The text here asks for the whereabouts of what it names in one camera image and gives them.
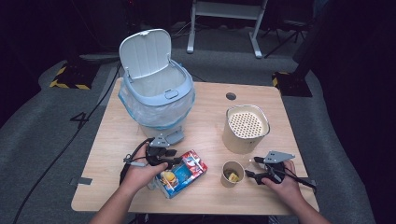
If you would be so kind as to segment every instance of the paper cup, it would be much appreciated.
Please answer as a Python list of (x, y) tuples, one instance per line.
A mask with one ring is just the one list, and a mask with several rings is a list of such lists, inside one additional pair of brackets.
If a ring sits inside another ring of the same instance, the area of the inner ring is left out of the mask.
[(226, 188), (232, 188), (245, 177), (244, 167), (237, 161), (227, 161), (221, 169), (221, 184)]

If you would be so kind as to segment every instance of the trash can lid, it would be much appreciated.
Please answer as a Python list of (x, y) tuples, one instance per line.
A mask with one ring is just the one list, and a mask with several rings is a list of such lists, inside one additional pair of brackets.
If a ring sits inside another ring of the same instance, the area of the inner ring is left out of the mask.
[(120, 60), (125, 73), (135, 79), (164, 69), (171, 60), (171, 36), (163, 29), (142, 31), (120, 44)]

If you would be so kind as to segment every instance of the beige container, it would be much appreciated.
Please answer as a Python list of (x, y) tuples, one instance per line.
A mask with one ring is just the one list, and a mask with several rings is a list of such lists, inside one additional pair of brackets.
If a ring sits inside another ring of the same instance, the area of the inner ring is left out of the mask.
[[(226, 171), (232, 171), (238, 176), (237, 181), (230, 181), (224, 174)], [(245, 177), (245, 170), (244, 167), (239, 164), (237, 161), (227, 161), (224, 163), (222, 167), (222, 174), (221, 174), (221, 184), (226, 187), (226, 188), (232, 188), (235, 186), (238, 182), (241, 182)]]
[(247, 154), (270, 132), (264, 113), (255, 105), (236, 105), (227, 110), (222, 140), (237, 154)]

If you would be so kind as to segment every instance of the wrist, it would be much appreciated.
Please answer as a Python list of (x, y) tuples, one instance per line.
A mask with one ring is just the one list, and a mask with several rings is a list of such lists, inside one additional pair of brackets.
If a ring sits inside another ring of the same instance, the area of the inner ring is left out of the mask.
[(305, 200), (303, 195), (299, 193), (282, 195), (281, 199), (293, 211), (299, 209), (300, 206), (302, 205), (303, 206), (306, 206), (307, 204), (309, 205), (309, 203)]
[(306, 211), (308, 208), (312, 207), (304, 198), (296, 198), (288, 203), (288, 207), (293, 211), (295, 215)]
[(123, 195), (127, 197), (134, 197), (134, 195), (140, 190), (135, 185), (126, 185), (126, 184), (121, 184), (120, 187), (118, 188), (118, 191), (122, 193)]

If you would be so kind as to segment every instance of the yellow black tape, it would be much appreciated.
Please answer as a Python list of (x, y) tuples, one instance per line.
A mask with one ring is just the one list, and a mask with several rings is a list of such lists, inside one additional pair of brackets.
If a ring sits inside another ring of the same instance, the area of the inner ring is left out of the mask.
[(279, 89), (279, 83), (278, 83), (278, 81), (277, 81), (276, 76), (278, 76), (278, 75), (289, 75), (289, 74), (290, 74), (290, 73), (287, 73), (287, 72), (275, 72), (275, 73), (273, 73), (273, 74), (272, 74), (272, 80), (273, 80), (273, 85), (274, 85), (274, 87), (277, 88), (277, 89)]
[(95, 75), (96, 72), (93, 72), (93, 75), (91, 76), (82, 76), (80, 74), (73, 73), (72, 69), (67, 66), (67, 63), (64, 63), (49, 86), (66, 89), (90, 90)]

